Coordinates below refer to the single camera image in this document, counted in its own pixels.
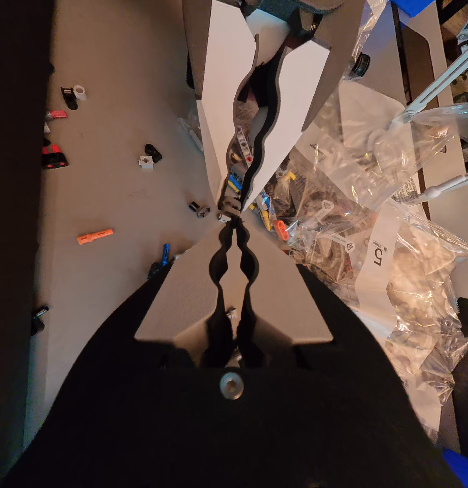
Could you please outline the black perforated pad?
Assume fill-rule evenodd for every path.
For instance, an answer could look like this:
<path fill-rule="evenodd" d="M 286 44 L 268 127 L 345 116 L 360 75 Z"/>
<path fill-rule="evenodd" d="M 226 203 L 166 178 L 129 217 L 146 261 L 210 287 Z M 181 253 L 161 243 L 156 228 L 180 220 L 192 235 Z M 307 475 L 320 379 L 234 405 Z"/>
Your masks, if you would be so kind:
<path fill-rule="evenodd" d="M 0 1 L 0 472 L 23 447 L 55 1 Z"/>

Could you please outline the black lego piece, red pins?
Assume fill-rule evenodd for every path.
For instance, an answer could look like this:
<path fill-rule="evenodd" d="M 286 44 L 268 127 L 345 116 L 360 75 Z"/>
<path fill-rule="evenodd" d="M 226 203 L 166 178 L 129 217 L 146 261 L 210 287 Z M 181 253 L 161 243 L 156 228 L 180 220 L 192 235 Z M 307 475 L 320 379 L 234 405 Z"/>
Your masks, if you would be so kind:
<path fill-rule="evenodd" d="M 57 144 L 51 143 L 42 147 L 42 169 L 57 169 L 67 167 L 69 162 Z"/>

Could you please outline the orange lego pin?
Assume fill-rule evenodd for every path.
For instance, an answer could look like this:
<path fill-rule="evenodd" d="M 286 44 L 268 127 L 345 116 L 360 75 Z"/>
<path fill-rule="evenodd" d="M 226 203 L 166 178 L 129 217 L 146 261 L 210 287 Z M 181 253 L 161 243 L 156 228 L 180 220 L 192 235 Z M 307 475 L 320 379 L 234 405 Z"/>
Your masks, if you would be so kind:
<path fill-rule="evenodd" d="M 93 232 L 93 233 L 86 233 L 86 234 L 77 236 L 77 242 L 79 243 L 79 245 L 82 246 L 86 243 L 91 243 L 93 241 L 96 241 L 98 239 L 102 239 L 104 237 L 111 236 L 113 234 L 114 234 L 114 231 L 111 228 L 101 230 L 101 231 L 97 231 L 97 232 Z"/>

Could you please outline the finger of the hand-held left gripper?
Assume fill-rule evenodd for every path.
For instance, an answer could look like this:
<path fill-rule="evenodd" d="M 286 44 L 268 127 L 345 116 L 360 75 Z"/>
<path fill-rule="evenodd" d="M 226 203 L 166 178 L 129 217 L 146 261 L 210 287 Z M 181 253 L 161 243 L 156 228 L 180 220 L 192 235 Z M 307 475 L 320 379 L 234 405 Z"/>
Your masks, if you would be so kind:
<path fill-rule="evenodd" d="M 259 35 L 240 9 L 212 1 L 201 98 L 197 100 L 208 184 L 216 207 L 225 194 L 235 133 L 234 106 L 256 66 Z"/>
<path fill-rule="evenodd" d="M 241 192 L 242 210 L 253 202 L 302 135 L 329 49 L 314 40 L 285 47 L 267 81 L 267 116 L 255 137 L 254 160 Z"/>

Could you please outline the metal rod with white tip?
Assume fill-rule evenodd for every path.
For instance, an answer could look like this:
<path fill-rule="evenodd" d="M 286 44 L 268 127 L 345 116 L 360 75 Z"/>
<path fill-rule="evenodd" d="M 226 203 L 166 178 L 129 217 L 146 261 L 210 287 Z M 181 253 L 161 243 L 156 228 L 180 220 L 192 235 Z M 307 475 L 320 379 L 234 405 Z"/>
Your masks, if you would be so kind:
<path fill-rule="evenodd" d="M 439 185 L 427 188 L 425 191 L 425 198 L 427 201 L 435 199 L 443 193 L 454 191 L 464 186 L 468 186 L 468 173 L 456 176 L 455 178 L 447 180 Z"/>

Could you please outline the blue plastic bin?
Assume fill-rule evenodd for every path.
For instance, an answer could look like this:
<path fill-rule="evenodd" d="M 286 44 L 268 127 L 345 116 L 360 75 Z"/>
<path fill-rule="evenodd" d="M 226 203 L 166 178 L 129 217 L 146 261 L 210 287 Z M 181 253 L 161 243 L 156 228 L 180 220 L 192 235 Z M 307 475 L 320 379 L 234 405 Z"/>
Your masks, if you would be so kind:
<path fill-rule="evenodd" d="M 393 1 L 410 18 L 414 18 L 435 1 Z"/>
<path fill-rule="evenodd" d="M 450 449 L 443 449 L 442 455 L 463 486 L 468 487 L 468 458 Z"/>

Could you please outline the pile of clear lego bags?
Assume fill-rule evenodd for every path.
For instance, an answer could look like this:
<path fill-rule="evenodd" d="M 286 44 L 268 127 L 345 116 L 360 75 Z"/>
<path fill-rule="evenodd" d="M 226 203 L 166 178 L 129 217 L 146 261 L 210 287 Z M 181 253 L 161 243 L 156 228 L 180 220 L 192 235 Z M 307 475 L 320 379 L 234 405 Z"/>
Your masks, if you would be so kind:
<path fill-rule="evenodd" d="M 438 440 L 453 370 L 468 351 L 450 275 L 468 244 L 430 221 L 418 171 L 468 132 L 468 102 L 404 113 L 342 81 L 289 155 L 299 192 L 288 245 L 363 321 Z"/>

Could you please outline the small black clip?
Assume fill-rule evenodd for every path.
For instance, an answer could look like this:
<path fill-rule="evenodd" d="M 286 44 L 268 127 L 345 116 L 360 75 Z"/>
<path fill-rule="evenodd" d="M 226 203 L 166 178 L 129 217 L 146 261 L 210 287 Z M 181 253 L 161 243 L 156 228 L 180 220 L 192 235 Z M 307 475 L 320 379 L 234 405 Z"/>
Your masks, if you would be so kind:
<path fill-rule="evenodd" d="M 41 306 L 33 311 L 31 317 L 31 327 L 30 327 L 31 337 L 36 336 L 37 334 L 41 333 L 44 330 L 45 324 L 42 321 L 42 316 L 48 311 L 49 311 L 48 305 Z"/>

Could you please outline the black connector with white pin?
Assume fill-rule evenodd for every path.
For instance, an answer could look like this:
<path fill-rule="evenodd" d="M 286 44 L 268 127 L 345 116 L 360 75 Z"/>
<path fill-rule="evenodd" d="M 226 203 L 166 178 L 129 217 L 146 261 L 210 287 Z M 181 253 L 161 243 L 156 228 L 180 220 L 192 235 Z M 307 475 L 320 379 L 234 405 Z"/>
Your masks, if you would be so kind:
<path fill-rule="evenodd" d="M 73 87 L 60 87 L 63 100 L 66 106 L 76 111 L 79 109 L 79 103 L 87 100 L 87 94 L 83 86 L 75 85 Z"/>

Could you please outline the grey connector with black pin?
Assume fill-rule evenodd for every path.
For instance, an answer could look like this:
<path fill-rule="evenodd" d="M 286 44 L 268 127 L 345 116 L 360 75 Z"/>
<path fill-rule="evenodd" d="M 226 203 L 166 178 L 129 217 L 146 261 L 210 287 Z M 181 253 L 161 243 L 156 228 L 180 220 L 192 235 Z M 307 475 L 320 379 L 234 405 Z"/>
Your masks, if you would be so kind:
<path fill-rule="evenodd" d="M 242 204 L 238 197 L 225 196 L 219 204 L 217 219 L 219 222 L 227 223 L 238 219 L 242 213 Z"/>

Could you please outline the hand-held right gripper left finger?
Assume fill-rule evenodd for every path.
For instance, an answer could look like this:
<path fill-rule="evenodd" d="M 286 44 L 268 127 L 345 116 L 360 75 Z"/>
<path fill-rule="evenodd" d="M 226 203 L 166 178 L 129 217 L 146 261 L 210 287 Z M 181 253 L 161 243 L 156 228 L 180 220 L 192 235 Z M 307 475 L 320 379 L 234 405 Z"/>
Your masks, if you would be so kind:
<path fill-rule="evenodd" d="M 234 350 L 221 278 L 233 225 L 222 224 L 172 264 L 134 338 L 172 345 L 201 367 L 222 368 Z"/>

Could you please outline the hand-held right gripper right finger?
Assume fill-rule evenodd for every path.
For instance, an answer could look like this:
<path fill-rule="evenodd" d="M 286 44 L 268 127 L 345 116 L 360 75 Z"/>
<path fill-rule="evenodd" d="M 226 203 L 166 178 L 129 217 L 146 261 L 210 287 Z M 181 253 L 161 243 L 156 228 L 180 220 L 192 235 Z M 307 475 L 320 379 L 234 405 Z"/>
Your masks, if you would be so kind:
<path fill-rule="evenodd" d="M 243 222 L 236 224 L 241 271 L 248 280 L 237 346 L 247 368 L 292 367 L 299 346 L 333 341 L 295 261 Z"/>

